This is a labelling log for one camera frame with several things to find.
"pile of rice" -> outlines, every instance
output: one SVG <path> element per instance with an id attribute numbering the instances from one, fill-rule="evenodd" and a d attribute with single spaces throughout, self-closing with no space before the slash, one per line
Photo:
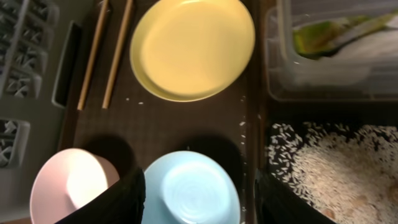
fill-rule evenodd
<path id="1" fill-rule="evenodd" d="M 397 129 L 304 126 L 301 138 L 289 125 L 273 125 L 272 175 L 336 223 L 398 223 Z"/>

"gray plastic crate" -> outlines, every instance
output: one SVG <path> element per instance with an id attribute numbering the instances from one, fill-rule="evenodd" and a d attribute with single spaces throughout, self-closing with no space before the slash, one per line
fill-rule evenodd
<path id="1" fill-rule="evenodd" d="M 0 0 L 0 223 L 29 216 L 35 176 L 57 151 L 69 40 L 93 6 Z"/>

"wooden chopstick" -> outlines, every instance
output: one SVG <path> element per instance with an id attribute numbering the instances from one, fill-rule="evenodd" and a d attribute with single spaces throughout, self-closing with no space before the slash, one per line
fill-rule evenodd
<path id="1" fill-rule="evenodd" d="M 96 54 L 98 51 L 98 46 L 100 44 L 100 38 L 102 34 L 102 30 L 104 28 L 105 14 L 108 8 L 109 0 L 104 0 L 103 5 L 101 7 L 101 11 L 99 13 L 98 22 L 95 28 L 95 34 L 93 39 L 93 45 L 91 46 L 90 57 L 88 59 L 88 64 L 85 73 L 85 80 L 83 82 L 83 87 L 81 88 L 79 104 L 77 106 L 78 110 L 82 110 L 86 103 L 88 86 L 90 84 L 91 75 L 93 73 L 94 62 L 96 58 Z"/>
<path id="2" fill-rule="evenodd" d="M 106 85 L 105 97 L 104 97 L 104 101 L 102 104 L 103 109 L 108 109 L 109 102 L 111 100 L 114 81 L 116 79 L 116 72 L 118 71 L 120 56 L 122 53 L 122 47 L 124 44 L 124 40 L 126 39 L 127 27 L 129 24 L 130 14 L 131 14 L 131 10 L 132 10 L 132 3 L 133 3 L 133 0 L 127 0 L 126 10 L 124 11 L 123 20 L 122 20 L 122 24 L 121 24 L 121 28 L 120 28 L 120 33 L 119 33 L 119 40 L 116 45 L 116 51 L 113 56 L 111 72 L 109 73 L 108 83 Z"/>

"brown tray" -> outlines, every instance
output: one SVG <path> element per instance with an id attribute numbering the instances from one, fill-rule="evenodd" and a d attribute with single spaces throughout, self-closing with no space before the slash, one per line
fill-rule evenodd
<path id="1" fill-rule="evenodd" d="M 98 7 L 95 7 L 93 13 L 88 15 L 83 25 L 83 37 L 68 95 L 59 149 L 84 148 L 99 136 L 116 135 L 130 145 L 137 165 L 146 169 L 160 156 L 181 149 L 181 146 L 193 138 L 209 135 L 221 136 L 236 147 L 212 149 L 210 154 L 215 156 L 214 159 L 220 164 L 224 164 L 224 168 L 229 166 L 231 169 L 227 172 L 233 178 L 241 197 L 241 221 L 246 224 L 254 223 L 252 183 L 254 171 L 259 162 L 257 160 L 260 158 L 257 155 L 259 152 L 257 137 L 260 127 L 258 105 L 261 85 L 259 48 L 255 48 L 252 60 L 241 77 L 230 87 L 209 99 L 193 103 L 175 103 L 157 98 L 137 82 L 131 70 L 128 51 L 135 26 L 155 2 L 156 0 L 134 2 L 131 28 L 124 46 L 108 110 L 101 109 L 101 105 L 126 1 L 110 2 L 113 11 L 103 34 L 86 105 L 83 111 L 77 111 Z M 256 30 L 258 30 L 259 1 L 245 0 L 243 3 L 251 12 Z M 125 158 L 120 155 L 117 146 L 109 148 L 109 157 L 113 157 L 113 163 L 118 163 L 114 160 L 118 156 L 121 164 L 125 162 Z M 233 160 L 236 158 L 235 155 L 241 155 L 241 159 Z"/>

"yellow plate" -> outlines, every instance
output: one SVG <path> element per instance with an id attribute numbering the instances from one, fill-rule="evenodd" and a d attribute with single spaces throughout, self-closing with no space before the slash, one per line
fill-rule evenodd
<path id="1" fill-rule="evenodd" d="M 238 0 L 160 0 L 139 22 L 130 61 L 140 84 L 171 101 L 213 96 L 237 79 L 254 47 Z"/>

